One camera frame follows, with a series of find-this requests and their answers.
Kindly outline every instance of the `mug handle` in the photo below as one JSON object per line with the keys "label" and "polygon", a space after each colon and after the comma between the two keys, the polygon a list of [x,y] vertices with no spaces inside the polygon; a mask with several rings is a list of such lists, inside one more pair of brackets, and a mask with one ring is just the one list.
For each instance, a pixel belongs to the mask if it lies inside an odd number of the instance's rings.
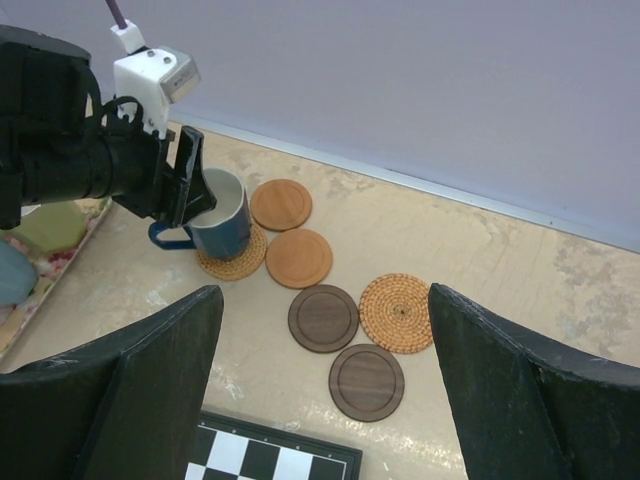
{"label": "mug handle", "polygon": [[166,230],[169,230],[168,226],[158,222],[152,223],[149,225],[149,231],[147,232],[149,240],[163,250],[193,250],[196,248],[195,243],[193,243],[193,238],[191,237],[191,232],[188,228],[185,227],[184,230],[187,232],[187,235],[189,235],[189,240],[160,240],[158,235]]}

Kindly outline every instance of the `blue mug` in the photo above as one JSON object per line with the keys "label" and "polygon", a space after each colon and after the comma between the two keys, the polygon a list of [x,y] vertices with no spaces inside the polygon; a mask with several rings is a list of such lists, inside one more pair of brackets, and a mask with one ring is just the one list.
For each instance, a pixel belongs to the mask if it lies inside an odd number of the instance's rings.
{"label": "blue mug", "polygon": [[235,174],[221,168],[206,168],[202,175],[218,200],[216,208],[201,213],[183,227],[188,239],[161,240],[158,236],[168,227],[160,222],[149,226],[149,239],[163,250],[198,249],[210,257],[228,260],[249,246],[251,213],[247,189]]}

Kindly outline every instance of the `beige floor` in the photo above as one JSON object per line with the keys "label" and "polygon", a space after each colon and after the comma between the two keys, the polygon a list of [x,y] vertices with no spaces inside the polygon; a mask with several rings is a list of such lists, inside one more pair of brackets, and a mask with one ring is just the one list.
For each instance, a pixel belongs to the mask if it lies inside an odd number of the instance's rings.
{"label": "beige floor", "polygon": [[[486,307],[570,345],[640,366],[640,256],[396,185],[210,134],[206,162],[238,172],[249,189],[288,177],[314,198],[306,225],[331,243],[327,283],[358,299],[378,275],[406,272],[444,283]],[[147,220],[115,208],[3,370],[104,335],[217,283],[192,252],[163,252]],[[465,478],[435,350],[398,356],[405,398],[388,419],[361,424],[333,405],[335,355],[291,338],[295,291],[264,265],[222,283],[226,312],[205,408],[362,448],[364,480]],[[358,333],[355,342],[367,342]]]}

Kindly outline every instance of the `wooden coaster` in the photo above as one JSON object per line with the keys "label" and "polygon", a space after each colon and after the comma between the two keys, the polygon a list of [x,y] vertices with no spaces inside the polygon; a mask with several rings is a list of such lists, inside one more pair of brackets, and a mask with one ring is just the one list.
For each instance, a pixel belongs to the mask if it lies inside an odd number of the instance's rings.
{"label": "wooden coaster", "polygon": [[200,267],[209,275],[232,282],[248,277],[262,264],[267,252],[267,236],[255,223],[251,225],[251,239],[247,249],[230,260],[212,258],[196,250],[196,259]]}
{"label": "wooden coaster", "polygon": [[289,308],[289,330],[307,350],[330,353],[349,344],[358,331],[358,307],[344,290],[316,285],[300,292]]}
{"label": "wooden coaster", "polygon": [[260,185],[251,196],[251,213],[264,228],[283,232],[306,222],[312,204],[311,195],[298,182],[271,180]]}
{"label": "wooden coaster", "polygon": [[389,352],[376,345],[355,345],[333,362],[329,390],[342,413],[360,422],[377,422],[400,405],[404,374]]}
{"label": "wooden coaster", "polygon": [[280,285],[307,288],[329,274],[333,253],[318,233],[295,228],[278,235],[267,250],[267,270]]}
{"label": "wooden coaster", "polygon": [[360,322],[369,338],[394,353],[416,353],[433,343],[428,285],[391,273],[376,278],[360,298]]}

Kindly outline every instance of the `black square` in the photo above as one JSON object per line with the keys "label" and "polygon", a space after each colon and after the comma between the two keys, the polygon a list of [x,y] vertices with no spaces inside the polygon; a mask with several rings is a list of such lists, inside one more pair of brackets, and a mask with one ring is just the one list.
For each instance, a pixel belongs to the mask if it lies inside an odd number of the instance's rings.
{"label": "black square", "polygon": [[196,465],[206,465],[213,446],[213,440],[216,438],[216,431],[208,428],[196,428],[196,438],[191,447],[191,456],[189,461]]}
{"label": "black square", "polygon": [[280,448],[266,443],[249,441],[240,470],[241,477],[255,480],[271,480],[276,471]]}
{"label": "black square", "polygon": [[344,463],[328,458],[313,457],[309,480],[342,480],[344,478]]}
{"label": "black square", "polygon": [[238,476],[233,473],[219,472],[218,470],[207,468],[204,472],[203,480],[238,480]]}

